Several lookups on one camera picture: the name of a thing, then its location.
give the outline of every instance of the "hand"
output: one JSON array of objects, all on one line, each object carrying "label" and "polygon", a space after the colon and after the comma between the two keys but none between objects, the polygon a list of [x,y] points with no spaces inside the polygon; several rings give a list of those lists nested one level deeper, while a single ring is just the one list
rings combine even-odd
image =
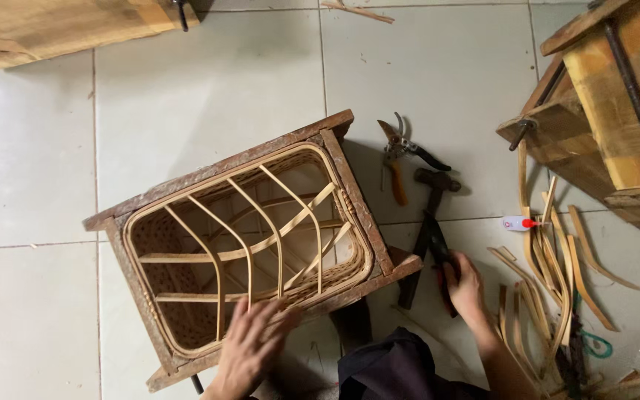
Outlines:
[{"label": "hand", "polygon": [[300,321],[299,310],[290,310],[263,335],[268,321],[283,306],[283,300],[264,301],[248,310],[247,298],[236,304],[221,350],[219,370],[201,399],[239,400],[253,393],[272,360],[283,350],[286,336]]},{"label": "hand", "polygon": [[489,322],[486,304],[483,296],[483,277],[473,265],[471,259],[460,251],[451,250],[451,259],[461,271],[461,278],[457,281],[454,268],[444,263],[449,296],[471,330],[480,329]]}]

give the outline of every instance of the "red bottle cap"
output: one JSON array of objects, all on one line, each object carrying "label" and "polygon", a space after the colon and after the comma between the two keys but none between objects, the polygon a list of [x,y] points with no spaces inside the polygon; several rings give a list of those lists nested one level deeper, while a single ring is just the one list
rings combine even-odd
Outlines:
[{"label": "red bottle cap", "polygon": [[539,223],[534,222],[534,221],[533,221],[533,220],[531,220],[531,219],[524,219],[524,220],[523,220],[523,228],[534,228],[534,227],[536,227],[537,225],[539,225]]}]

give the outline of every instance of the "person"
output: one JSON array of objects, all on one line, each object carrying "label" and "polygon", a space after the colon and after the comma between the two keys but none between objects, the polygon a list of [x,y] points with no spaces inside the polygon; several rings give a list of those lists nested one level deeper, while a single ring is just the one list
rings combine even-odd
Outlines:
[{"label": "person", "polygon": [[[418,336],[397,328],[383,342],[352,350],[338,362],[341,400],[539,398],[495,329],[484,301],[483,280],[473,262],[455,250],[451,260],[460,276],[456,278],[450,264],[443,265],[449,295],[474,336],[490,392],[436,376],[428,346]],[[264,334],[270,318],[283,306],[283,300],[256,303],[250,310],[247,300],[237,304],[218,373],[201,400],[242,400],[254,392],[299,322],[300,313],[289,310]]]}]

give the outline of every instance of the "pruning shears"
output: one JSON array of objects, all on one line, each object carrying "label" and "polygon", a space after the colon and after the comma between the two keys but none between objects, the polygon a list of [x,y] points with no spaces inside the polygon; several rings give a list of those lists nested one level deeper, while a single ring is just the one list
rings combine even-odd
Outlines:
[{"label": "pruning shears", "polygon": [[384,147],[384,158],[382,160],[381,177],[382,181],[380,184],[380,189],[384,191],[384,174],[386,168],[388,168],[392,172],[392,193],[394,194],[394,199],[400,206],[405,206],[409,201],[407,199],[406,192],[404,192],[404,186],[402,184],[401,170],[399,168],[398,162],[399,158],[413,157],[417,155],[424,161],[426,161],[427,164],[429,164],[431,167],[436,168],[439,171],[450,171],[451,168],[448,165],[437,160],[435,157],[431,156],[431,154],[429,154],[428,151],[424,150],[423,147],[404,137],[404,121],[399,113],[395,112],[394,115],[396,115],[397,120],[399,121],[399,130],[395,130],[392,125],[382,120],[377,120],[379,126],[382,127],[382,131],[384,131],[384,135],[388,140],[387,145]]}]

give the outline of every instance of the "green string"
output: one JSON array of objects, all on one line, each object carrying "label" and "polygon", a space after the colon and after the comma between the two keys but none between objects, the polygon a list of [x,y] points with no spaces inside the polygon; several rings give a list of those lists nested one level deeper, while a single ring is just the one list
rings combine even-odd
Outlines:
[{"label": "green string", "polygon": [[[582,296],[580,296],[580,294],[575,291],[574,292],[574,310],[577,309],[577,306],[582,302]],[[585,331],[584,329],[582,329],[580,331],[580,333],[582,334],[582,337],[588,337],[594,341],[600,341],[601,343],[604,344],[604,347],[606,348],[604,350],[603,353],[598,353],[596,350],[594,350],[593,347],[591,347],[590,345],[587,344],[587,340],[583,340],[584,342],[584,350],[587,352],[588,355],[594,357],[594,358],[598,358],[598,359],[606,359],[611,357],[611,354],[614,353],[614,346],[611,345],[611,343],[609,343],[607,340],[605,340],[603,337],[598,337],[596,334],[592,334],[590,332]]]}]

